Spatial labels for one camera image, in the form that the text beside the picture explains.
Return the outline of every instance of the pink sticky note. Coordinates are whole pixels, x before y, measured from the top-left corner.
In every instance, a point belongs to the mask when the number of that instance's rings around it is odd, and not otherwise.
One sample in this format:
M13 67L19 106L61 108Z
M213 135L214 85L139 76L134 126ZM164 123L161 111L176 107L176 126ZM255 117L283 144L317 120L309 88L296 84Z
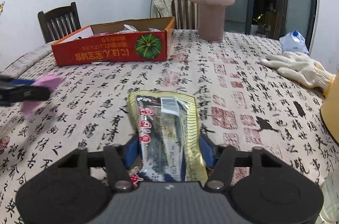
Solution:
M59 84L62 83L62 81L63 81L62 77L57 77L54 75L45 75L42 78L36 80L31 85L47 87L50 90L50 92L53 93L54 90L59 86ZM22 103L21 112L23 113L24 116L28 116L41 103L42 101L36 102L31 100L25 100Z

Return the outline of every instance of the red cardboard box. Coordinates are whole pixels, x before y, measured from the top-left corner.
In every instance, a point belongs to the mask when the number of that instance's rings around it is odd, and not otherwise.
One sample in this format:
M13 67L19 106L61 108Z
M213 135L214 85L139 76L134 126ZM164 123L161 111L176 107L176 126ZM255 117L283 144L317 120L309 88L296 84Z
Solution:
M124 30L124 24L134 26L139 32L116 34ZM174 26L174 17L88 25L51 46L58 66L95 61L166 61ZM160 32L151 32L149 28Z

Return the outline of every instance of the pink vase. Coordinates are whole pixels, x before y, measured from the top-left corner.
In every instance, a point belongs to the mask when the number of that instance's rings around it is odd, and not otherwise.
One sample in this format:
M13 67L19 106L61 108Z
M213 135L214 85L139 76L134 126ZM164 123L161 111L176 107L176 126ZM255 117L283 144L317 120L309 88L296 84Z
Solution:
M235 0L189 0L198 3L198 35L207 41L222 41L225 7Z

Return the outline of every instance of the ribbed gray surface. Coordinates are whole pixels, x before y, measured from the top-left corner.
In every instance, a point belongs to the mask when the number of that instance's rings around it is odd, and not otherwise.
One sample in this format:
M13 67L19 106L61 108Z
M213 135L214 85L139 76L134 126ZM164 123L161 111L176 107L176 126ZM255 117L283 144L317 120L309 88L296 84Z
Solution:
M204 191L196 182L141 183L116 195L89 224L250 224L225 196Z

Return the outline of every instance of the tablecloth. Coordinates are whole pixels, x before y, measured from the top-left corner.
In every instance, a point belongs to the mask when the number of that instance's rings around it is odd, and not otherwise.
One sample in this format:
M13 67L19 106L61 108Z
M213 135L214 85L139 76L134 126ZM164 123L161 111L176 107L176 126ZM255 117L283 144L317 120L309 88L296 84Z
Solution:
M338 146L319 116L322 96L262 66L281 52L276 40L225 33L223 42L176 31L166 62L94 63L57 67L53 54L21 75L65 78L52 98L29 117L20 104L0 110L0 221L21 223L15 194L27 180L77 147L98 151L135 133L128 93L166 90L194 95L200 132L242 151L261 146L321 183L339 162ZM248 175L236 168L233 183ZM104 179L96 169L92 175Z

